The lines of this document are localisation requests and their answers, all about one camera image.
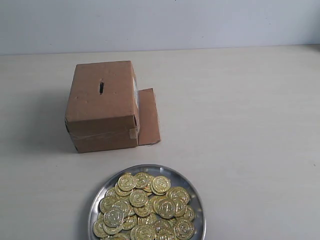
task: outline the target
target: cardboard flap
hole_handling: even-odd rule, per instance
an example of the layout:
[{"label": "cardboard flap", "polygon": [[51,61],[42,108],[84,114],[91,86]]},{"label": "cardboard flap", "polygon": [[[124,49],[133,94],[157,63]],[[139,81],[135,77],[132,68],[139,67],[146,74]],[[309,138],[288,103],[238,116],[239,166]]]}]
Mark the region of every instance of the cardboard flap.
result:
[{"label": "cardboard flap", "polygon": [[140,132],[138,144],[151,145],[160,142],[158,112],[153,88],[138,91]]}]

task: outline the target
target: table surface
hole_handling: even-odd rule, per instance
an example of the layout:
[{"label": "table surface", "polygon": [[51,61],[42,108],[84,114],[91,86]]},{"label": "table surface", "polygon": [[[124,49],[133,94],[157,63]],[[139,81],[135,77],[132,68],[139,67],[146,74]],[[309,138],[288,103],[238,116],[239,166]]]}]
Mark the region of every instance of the table surface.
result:
[{"label": "table surface", "polygon": [[[132,60],[154,88],[162,141],[77,154],[64,114],[75,65]],[[1,239],[86,240],[109,176],[186,176],[207,240],[320,238],[320,47],[0,56]]]}]

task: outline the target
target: steel plate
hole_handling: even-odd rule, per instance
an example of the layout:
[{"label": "steel plate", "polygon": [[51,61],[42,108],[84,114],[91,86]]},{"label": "steel plate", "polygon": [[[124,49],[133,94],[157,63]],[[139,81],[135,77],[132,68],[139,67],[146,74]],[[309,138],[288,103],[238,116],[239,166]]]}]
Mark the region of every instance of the steel plate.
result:
[{"label": "steel plate", "polygon": [[194,224],[195,233],[191,238],[191,240],[204,240],[205,234],[206,234],[206,216],[205,216],[205,211],[203,209],[203,204],[197,193],[197,190],[184,176],[182,176],[177,171],[166,166],[155,165],[155,164],[142,164],[142,165],[132,166],[118,172],[117,174],[109,178],[109,180],[103,185],[103,187],[99,190],[99,192],[95,196],[94,201],[90,208],[89,218],[88,218],[89,240],[100,240],[93,233],[93,225],[94,225],[94,222],[97,220],[97,217],[99,214],[99,202],[101,199],[104,198],[106,191],[109,188],[112,188],[115,186],[116,182],[118,181],[119,177],[122,174],[132,173],[132,175],[135,175],[138,172],[146,172],[153,176],[158,176],[158,175],[166,176],[171,180],[171,187],[180,186],[185,188],[189,192],[190,202],[188,204],[194,209],[194,212],[195,212],[195,218],[192,222]]}]

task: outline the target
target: cardboard box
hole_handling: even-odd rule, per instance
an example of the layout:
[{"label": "cardboard box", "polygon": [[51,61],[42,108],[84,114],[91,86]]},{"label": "cardboard box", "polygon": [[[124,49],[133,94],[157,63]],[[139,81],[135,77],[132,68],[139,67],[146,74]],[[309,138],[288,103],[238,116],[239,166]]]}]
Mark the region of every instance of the cardboard box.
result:
[{"label": "cardboard box", "polygon": [[137,90],[131,61],[78,64],[65,126],[79,153],[160,141],[153,89]]}]

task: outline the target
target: white wall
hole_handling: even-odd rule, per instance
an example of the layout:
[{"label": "white wall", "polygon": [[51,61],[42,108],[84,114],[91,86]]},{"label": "white wall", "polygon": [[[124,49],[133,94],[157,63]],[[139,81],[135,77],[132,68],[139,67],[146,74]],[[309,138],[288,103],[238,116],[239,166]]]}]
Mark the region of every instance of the white wall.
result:
[{"label": "white wall", "polygon": [[319,0],[0,0],[0,54],[320,43]]}]

